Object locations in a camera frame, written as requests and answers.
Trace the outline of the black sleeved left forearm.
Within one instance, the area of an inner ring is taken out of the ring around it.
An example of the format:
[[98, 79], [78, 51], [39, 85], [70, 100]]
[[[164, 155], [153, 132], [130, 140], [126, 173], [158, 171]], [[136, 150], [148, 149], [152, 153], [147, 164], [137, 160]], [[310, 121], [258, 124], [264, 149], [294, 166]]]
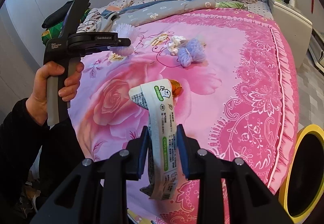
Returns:
[[1, 223], [26, 223], [19, 200], [36, 158], [40, 208], [85, 156], [70, 119], [54, 127], [38, 125], [22, 99], [1, 125]]

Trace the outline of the left hand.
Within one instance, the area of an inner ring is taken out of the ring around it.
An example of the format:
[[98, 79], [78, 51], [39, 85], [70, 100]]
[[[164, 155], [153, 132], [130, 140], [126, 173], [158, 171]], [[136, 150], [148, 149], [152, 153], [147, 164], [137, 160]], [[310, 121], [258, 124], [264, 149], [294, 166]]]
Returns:
[[[58, 91], [58, 96], [63, 101], [68, 102], [75, 98], [77, 89], [80, 86], [80, 80], [84, 64], [79, 62], [76, 65], [76, 71], [66, 78], [64, 88]], [[47, 114], [47, 80], [50, 76], [58, 76], [64, 73], [64, 67], [50, 61], [39, 68], [36, 72], [33, 91], [26, 101], [26, 109], [29, 115], [38, 125], [43, 125], [48, 118]]]

